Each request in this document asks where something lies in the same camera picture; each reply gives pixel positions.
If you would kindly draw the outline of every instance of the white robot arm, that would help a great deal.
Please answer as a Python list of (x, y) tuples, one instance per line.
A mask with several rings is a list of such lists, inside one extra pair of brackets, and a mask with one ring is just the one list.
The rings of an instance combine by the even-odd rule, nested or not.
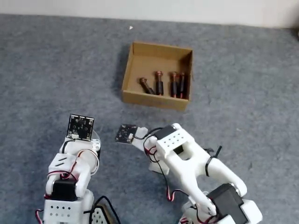
[[(93, 193), (87, 189), (100, 165), (101, 141), (93, 131), (93, 122), (94, 118), (70, 115), (64, 143), (49, 165), (43, 222), (38, 214), (42, 210), (36, 211), (40, 224), (110, 223), (104, 207), (99, 200), (94, 203)], [(112, 206), (107, 197), (102, 198)]]
[[(152, 135), (144, 127), (137, 128), (128, 138), (149, 156), (150, 170), (165, 175), (171, 170), (180, 181), (182, 191), (189, 198), (183, 206), (180, 223), (257, 224), (262, 221), (257, 205), (242, 198), (247, 193), (245, 183), (217, 156), (211, 157), (179, 124), (161, 128)], [(200, 175), (215, 178), (222, 185), (206, 195), (197, 185), (196, 178)]]

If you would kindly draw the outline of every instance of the open cardboard box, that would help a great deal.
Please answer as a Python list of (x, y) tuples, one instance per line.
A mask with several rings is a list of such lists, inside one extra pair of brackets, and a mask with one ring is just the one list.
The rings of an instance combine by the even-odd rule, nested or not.
[[(151, 95), (144, 92), (139, 83), (141, 77), (155, 91), (155, 72), (162, 71), (164, 95)], [(170, 72), (186, 74), (184, 99), (171, 97)], [(192, 49), (167, 45), (134, 42), (128, 56), (127, 68), (122, 83), (122, 97), (125, 103), (155, 106), (160, 108), (185, 110), (190, 102), (192, 76)]]

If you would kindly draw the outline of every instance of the black circuit board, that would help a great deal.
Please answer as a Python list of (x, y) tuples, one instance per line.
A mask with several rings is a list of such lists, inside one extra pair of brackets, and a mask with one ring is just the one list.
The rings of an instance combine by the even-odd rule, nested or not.
[(78, 135), (77, 139), (90, 141), (93, 133), (94, 118), (71, 114), (67, 129), (67, 138), (73, 138), (72, 134)]
[(118, 129), (115, 141), (132, 144), (137, 128), (138, 127), (136, 125), (122, 124)]

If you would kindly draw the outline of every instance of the floor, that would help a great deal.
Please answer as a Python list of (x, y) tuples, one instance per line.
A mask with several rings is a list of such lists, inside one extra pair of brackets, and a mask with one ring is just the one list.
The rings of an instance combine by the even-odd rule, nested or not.
[[(194, 49), (185, 112), (121, 101), (134, 40)], [(110, 198), (123, 224), (175, 224), (181, 216), (187, 199), (168, 202), (144, 154), (114, 142), (121, 123), (174, 122), (202, 147), (223, 146), (219, 158), (247, 184), (262, 223), (297, 223), (298, 74), (298, 39), (286, 29), (0, 15), (0, 223), (36, 223), (70, 113), (95, 117), (101, 167), (88, 188)], [(173, 175), (169, 182), (178, 187)], [(207, 177), (198, 184), (217, 186)]]

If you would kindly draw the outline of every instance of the screw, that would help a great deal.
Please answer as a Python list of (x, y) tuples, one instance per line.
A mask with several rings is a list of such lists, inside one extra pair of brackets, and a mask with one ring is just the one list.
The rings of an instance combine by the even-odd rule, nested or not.
[(177, 82), (176, 82), (176, 77), (177, 77), (178, 73), (173, 71), (170, 73), (170, 77), (171, 77), (171, 96), (176, 98), (177, 97)]
[(156, 71), (156, 73), (155, 73), (155, 77), (156, 77), (156, 94), (159, 95), (159, 96), (164, 95), (162, 75), (163, 75), (163, 73), (161, 71)]
[(147, 84), (146, 81), (147, 81), (147, 79), (144, 77), (139, 79), (140, 85), (142, 86), (143, 90), (148, 94), (155, 94), (153, 89), (149, 87), (149, 85)]
[(185, 88), (185, 73), (182, 72), (179, 81), (179, 93), (181, 99), (183, 98), (184, 88)]

